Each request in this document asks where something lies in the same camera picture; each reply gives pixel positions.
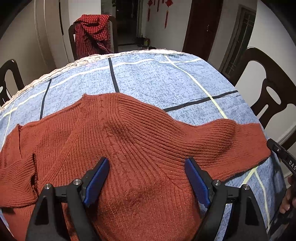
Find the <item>person's right hand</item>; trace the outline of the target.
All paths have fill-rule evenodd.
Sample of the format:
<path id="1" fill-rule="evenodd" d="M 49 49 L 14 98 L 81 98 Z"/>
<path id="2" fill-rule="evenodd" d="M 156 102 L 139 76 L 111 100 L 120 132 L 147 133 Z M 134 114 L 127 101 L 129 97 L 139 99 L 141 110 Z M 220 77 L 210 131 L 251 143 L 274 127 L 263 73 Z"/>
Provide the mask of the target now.
<path id="1" fill-rule="evenodd" d="M 293 184 L 295 183 L 295 178 L 293 176 L 289 176 L 287 181 L 290 186 L 286 190 L 285 196 L 279 208 L 281 214 L 285 214 L 292 206 L 294 208 L 296 206 L 295 195 L 292 194 L 292 187 L 293 187 Z"/>

